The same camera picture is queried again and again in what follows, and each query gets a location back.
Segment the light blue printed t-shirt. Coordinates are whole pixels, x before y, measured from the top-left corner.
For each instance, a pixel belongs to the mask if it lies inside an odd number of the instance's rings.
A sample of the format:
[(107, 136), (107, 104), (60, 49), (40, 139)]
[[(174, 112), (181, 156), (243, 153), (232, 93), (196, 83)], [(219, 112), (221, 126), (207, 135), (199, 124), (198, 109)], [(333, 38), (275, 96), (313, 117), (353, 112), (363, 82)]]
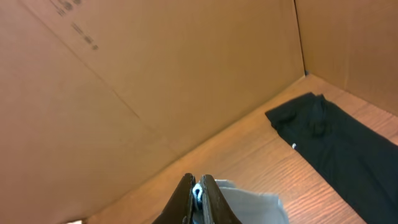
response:
[(222, 195), (218, 210), (210, 203), (201, 183), (192, 188), (193, 223), (288, 224), (289, 218), (276, 194), (259, 194), (239, 189), (230, 180), (215, 180)]

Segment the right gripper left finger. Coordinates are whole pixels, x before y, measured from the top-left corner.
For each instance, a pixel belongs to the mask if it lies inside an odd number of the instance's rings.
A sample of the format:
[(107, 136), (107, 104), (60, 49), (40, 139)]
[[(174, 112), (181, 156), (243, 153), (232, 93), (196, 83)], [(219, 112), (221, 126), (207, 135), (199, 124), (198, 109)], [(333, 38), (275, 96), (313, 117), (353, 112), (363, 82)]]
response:
[(178, 183), (161, 214), (152, 224), (192, 224), (195, 177), (186, 173)]

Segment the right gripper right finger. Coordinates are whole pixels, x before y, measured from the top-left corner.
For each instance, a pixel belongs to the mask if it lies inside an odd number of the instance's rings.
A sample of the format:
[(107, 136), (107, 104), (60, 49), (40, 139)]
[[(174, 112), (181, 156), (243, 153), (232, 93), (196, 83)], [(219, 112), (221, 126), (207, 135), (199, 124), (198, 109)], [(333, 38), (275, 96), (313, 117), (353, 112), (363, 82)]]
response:
[(212, 175), (201, 178), (204, 224), (241, 224)]

